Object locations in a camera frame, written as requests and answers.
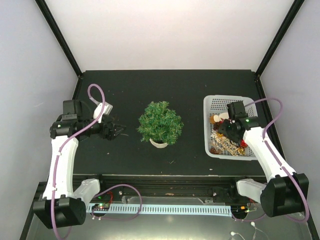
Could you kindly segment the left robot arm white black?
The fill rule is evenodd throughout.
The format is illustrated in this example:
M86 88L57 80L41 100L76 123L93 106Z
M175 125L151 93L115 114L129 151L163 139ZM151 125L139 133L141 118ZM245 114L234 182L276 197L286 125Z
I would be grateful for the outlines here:
M84 180L73 189L74 161L80 138L99 135L111 141L126 128L113 122L111 104L97 102L96 105L92 117L85 118L82 101L65 100L63 113L49 129L52 157L48 181L42 197L33 204L34 213L48 229L82 225L90 201L107 195L107 186L95 178Z

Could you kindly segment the small green christmas tree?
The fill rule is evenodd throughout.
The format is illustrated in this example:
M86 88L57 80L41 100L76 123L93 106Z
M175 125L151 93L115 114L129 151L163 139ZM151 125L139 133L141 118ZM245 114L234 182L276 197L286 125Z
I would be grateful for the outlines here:
M141 141L154 141L157 144L174 145L182 135L184 123L175 110L169 108L169 102L150 102L144 113L138 118Z

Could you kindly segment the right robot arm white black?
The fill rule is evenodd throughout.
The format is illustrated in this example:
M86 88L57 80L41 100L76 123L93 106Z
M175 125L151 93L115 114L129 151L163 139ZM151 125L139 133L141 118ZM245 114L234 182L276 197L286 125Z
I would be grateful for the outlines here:
M266 184L251 178L238 180L228 187L228 198L234 202L243 197L259 203L264 213L272 218L303 213L305 223L310 217L307 202L309 180L304 173L297 173L281 156L262 128L258 117L246 113L242 101L227 104L228 118L220 125L218 132L227 139L240 144L244 142L253 151L266 177Z

